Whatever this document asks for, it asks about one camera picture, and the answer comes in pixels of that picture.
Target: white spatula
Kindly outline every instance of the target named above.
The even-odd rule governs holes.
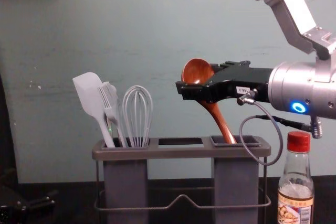
[[[105,121],[104,105],[99,93],[100,78],[92,72],[72,79],[84,111],[95,118],[100,126],[107,147],[115,147]]]

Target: whisk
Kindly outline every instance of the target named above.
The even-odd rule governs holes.
[[[132,147],[145,147],[149,143],[153,100],[142,86],[130,87],[122,101],[122,113]]]

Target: spoon handle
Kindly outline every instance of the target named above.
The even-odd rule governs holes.
[[[223,135],[224,140],[228,144],[236,144],[236,140],[233,137],[230,129],[228,128],[222,113],[220,112],[220,109],[218,107],[217,103],[206,103],[204,101],[201,102],[201,105],[207,109],[207,111],[212,115],[212,117],[215,119],[220,132]]]

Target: bottle label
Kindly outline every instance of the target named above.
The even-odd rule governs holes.
[[[312,224],[313,197],[299,199],[279,192],[279,224]]]

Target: red bottle cap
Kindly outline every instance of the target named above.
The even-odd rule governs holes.
[[[310,151],[310,134],[303,131],[292,131],[288,133],[287,150],[292,152]]]

